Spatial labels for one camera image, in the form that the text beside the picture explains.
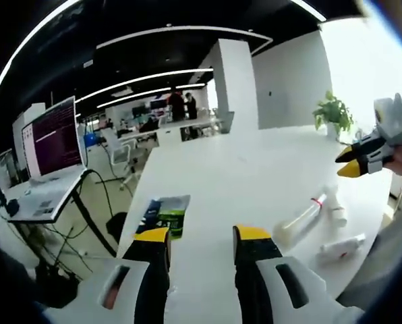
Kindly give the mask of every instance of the laptop screen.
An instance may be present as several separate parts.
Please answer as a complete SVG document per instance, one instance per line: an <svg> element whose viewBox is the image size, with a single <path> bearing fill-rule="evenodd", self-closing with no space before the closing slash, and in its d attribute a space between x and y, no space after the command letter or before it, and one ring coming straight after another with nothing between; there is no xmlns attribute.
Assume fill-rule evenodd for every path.
<svg viewBox="0 0 402 324"><path fill-rule="evenodd" d="M30 177L82 163L76 131L74 97L48 108L22 130Z"/></svg>

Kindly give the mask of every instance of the white pot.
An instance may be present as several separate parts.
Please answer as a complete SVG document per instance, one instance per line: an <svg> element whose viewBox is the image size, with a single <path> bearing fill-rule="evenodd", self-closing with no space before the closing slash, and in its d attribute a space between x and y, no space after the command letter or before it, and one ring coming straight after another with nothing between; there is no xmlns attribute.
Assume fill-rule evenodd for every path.
<svg viewBox="0 0 402 324"><path fill-rule="evenodd" d="M327 123L327 138L339 141L339 135L337 134L333 123Z"/></svg>

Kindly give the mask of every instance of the white bottle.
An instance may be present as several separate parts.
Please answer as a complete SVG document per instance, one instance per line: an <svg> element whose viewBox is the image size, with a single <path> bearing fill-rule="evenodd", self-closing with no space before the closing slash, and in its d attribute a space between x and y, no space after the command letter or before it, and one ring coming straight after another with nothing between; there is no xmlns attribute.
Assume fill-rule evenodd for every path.
<svg viewBox="0 0 402 324"><path fill-rule="evenodd" d="M345 208L343 208L342 203L339 201L337 190L337 185L326 188L327 210L331 221L336 227L345 227L348 222L348 217Z"/></svg>
<svg viewBox="0 0 402 324"><path fill-rule="evenodd" d="M273 229L274 241L277 241L284 247L291 247L299 239L303 237L303 234L316 220L322 208L322 204L326 200L326 194L321 194L318 198L312 198L309 202L309 207L299 214L299 217L293 220L282 221L275 225Z"/></svg>
<svg viewBox="0 0 402 324"><path fill-rule="evenodd" d="M335 262L349 257L366 241L366 235L360 234L335 243L323 244L318 252L318 259L322 262Z"/></svg>

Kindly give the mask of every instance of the potted plant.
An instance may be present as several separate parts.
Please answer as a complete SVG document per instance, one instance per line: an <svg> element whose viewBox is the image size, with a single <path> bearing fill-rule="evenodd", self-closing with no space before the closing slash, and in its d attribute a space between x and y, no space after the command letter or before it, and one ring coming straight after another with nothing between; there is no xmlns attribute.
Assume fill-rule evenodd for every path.
<svg viewBox="0 0 402 324"><path fill-rule="evenodd" d="M341 130L349 131L354 124L352 114L345 104L337 97L333 96L331 91L327 91L325 102L318 102L319 109L313 112L315 117L315 128L322 124L327 126L327 137L338 140Z"/></svg>

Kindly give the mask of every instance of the green leaves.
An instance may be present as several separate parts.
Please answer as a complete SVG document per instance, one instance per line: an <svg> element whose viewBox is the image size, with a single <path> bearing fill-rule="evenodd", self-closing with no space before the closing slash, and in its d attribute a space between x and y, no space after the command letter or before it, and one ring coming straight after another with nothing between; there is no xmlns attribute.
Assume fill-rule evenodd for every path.
<svg viewBox="0 0 402 324"><path fill-rule="evenodd" d="M318 129L322 124L330 122L335 125L337 134L340 130L349 131L354 120L346 105L333 96L331 91L327 91L325 97L326 101L319 101L320 108L313 112L315 128Z"/></svg>

